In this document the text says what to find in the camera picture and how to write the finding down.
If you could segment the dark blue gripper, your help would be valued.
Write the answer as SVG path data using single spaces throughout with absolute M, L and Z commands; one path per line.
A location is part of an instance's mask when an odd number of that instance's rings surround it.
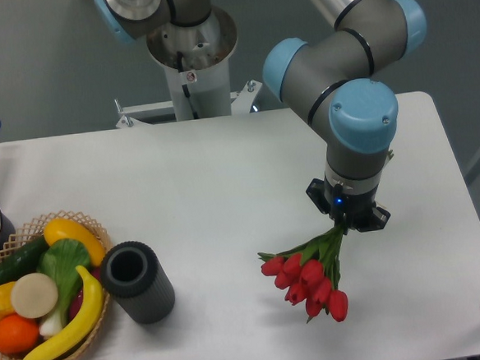
M 376 204 L 381 174 L 363 180 L 328 174 L 324 182 L 313 178 L 306 194 L 323 215 L 330 214 L 337 224 L 360 233 L 382 230 L 391 216 L 386 208 Z

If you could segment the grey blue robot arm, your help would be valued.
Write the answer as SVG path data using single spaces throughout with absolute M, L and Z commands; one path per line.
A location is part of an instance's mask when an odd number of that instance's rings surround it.
M 398 101 L 375 72 L 424 41 L 414 0 L 311 0 L 335 30 L 319 44 L 288 38 L 267 55 L 262 79 L 326 143 L 325 174 L 307 194 L 343 230 L 377 231 L 389 212 L 376 203 L 395 137 Z M 162 66 L 180 121 L 231 115 L 228 60 L 235 22 L 211 0 L 94 0 L 122 42 L 145 38 Z

